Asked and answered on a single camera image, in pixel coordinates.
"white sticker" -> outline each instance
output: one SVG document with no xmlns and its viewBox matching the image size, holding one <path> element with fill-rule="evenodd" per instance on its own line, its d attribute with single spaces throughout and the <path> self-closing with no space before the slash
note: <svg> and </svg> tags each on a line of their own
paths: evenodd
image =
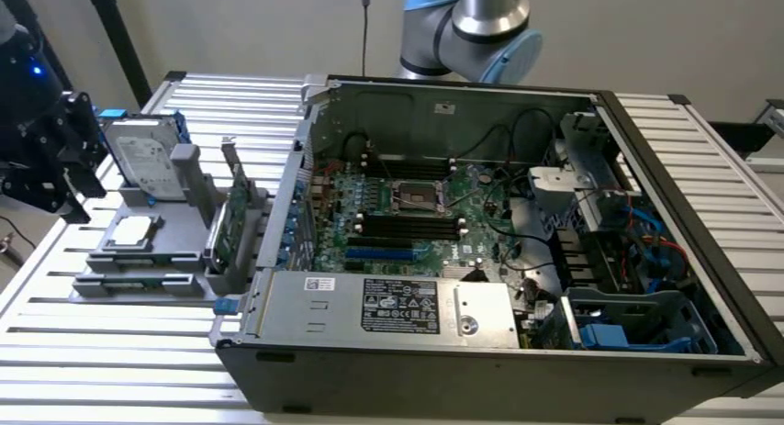
<svg viewBox="0 0 784 425">
<path fill-rule="evenodd" d="M 119 137 L 116 142 L 125 159 L 125 167 L 131 171 L 125 173 L 128 180 L 156 199 L 184 199 L 170 155 L 160 142 L 127 136 Z"/>
<path fill-rule="evenodd" d="M 334 278 L 323 276 L 304 278 L 304 290 L 334 291 Z"/>
<path fill-rule="evenodd" d="M 438 103 L 434 111 L 438 115 L 453 115 L 455 109 L 457 109 L 455 104 Z"/>
</svg>

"motherboard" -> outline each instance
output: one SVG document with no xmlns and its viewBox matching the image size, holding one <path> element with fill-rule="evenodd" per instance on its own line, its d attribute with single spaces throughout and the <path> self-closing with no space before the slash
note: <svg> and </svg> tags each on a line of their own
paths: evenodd
<svg viewBox="0 0 784 425">
<path fill-rule="evenodd" d="M 513 240 L 487 225 L 513 231 L 495 167 L 338 165 L 319 170 L 311 186 L 315 271 L 458 280 L 473 274 L 518 288 L 518 274 L 501 264 Z"/>
</svg>

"circuit board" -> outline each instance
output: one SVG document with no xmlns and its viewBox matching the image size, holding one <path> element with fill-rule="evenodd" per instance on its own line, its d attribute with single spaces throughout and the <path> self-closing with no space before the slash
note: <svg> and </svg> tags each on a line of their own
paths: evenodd
<svg viewBox="0 0 784 425">
<path fill-rule="evenodd" d="M 510 240 L 486 225 L 487 207 L 503 200 L 501 188 L 493 190 L 491 170 L 481 165 L 459 165 L 441 181 L 369 177 L 348 166 L 316 180 L 318 246 L 314 270 L 319 272 L 443 276 L 461 279 L 479 267 L 490 281 L 507 281 L 498 276 L 495 249 L 505 251 Z M 413 259 L 352 262 L 347 258 L 350 239 L 359 237 L 356 228 L 363 217 L 423 217 L 459 220 L 463 232 L 455 240 L 413 239 Z M 494 226 L 511 231 L 510 220 L 493 211 Z"/>
<path fill-rule="evenodd" d="M 218 230 L 215 237 L 211 237 L 208 248 L 215 252 L 214 267 L 222 270 L 231 262 L 235 252 L 239 250 L 244 230 L 244 213 L 247 212 L 250 190 L 248 181 L 244 176 L 243 166 L 235 165 L 236 174 L 227 196 L 227 201 L 220 209 Z"/>
</svg>

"hard disk label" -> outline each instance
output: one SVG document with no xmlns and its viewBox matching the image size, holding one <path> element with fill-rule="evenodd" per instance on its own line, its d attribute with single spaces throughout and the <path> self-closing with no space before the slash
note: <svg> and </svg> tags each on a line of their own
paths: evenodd
<svg viewBox="0 0 784 425">
<path fill-rule="evenodd" d="M 183 199 L 183 188 L 163 144 L 155 139 L 135 137 L 119 137 L 116 142 L 129 170 L 128 180 L 156 199 Z"/>
<path fill-rule="evenodd" d="M 362 328 L 387 333 L 438 335 L 437 282 L 366 279 Z"/>
</svg>

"small circuit board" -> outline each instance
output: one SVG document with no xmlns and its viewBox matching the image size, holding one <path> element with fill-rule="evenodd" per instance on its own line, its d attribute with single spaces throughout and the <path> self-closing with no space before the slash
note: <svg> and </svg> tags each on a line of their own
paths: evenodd
<svg viewBox="0 0 784 425">
<path fill-rule="evenodd" d="M 511 240 L 487 227 L 486 219 L 502 230 L 511 227 L 501 218 L 502 189 L 487 199 L 491 174 L 466 164 L 441 180 L 390 179 L 347 164 L 315 176 L 314 270 L 454 279 L 482 270 L 490 281 L 506 281 L 498 276 L 505 272 L 498 253 Z"/>
<path fill-rule="evenodd" d="M 220 208 L 215 234 L 211 234 L 207 245 L 208 258 L 218 272 L 223 271 L 239 250 L 244 231 L 244 214 L 250 204 L 250 182 L 240 164 L 234 165 L 234 172 L 234 183 Z"/>
</svg>

